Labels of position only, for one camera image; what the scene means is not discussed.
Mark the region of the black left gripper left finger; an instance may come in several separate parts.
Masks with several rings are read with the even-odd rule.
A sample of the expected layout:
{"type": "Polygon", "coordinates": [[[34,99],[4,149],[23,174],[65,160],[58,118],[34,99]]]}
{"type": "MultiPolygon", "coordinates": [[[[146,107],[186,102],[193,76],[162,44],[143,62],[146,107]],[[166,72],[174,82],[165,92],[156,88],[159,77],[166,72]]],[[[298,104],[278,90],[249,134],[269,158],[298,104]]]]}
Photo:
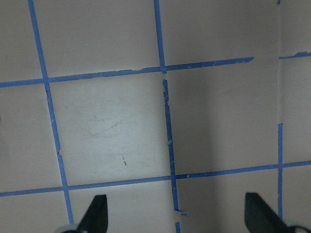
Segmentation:
{"type": "Polygon", "coordinates": [[[107,196],[96,195],[76,231],[78,233],[107,232],[107,196]]]}

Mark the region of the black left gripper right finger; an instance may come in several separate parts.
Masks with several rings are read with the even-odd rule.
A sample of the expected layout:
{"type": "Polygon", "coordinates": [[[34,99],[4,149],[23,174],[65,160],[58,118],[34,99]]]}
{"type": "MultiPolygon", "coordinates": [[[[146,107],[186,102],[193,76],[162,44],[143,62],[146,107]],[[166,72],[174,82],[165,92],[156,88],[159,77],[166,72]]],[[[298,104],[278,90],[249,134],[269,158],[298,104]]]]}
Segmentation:
{"type": "Polygon", "coordinates": [[[258,193],[247,192],[245,194],[244,222],[250,233],[291,232],[291,229],[258,193]]]}

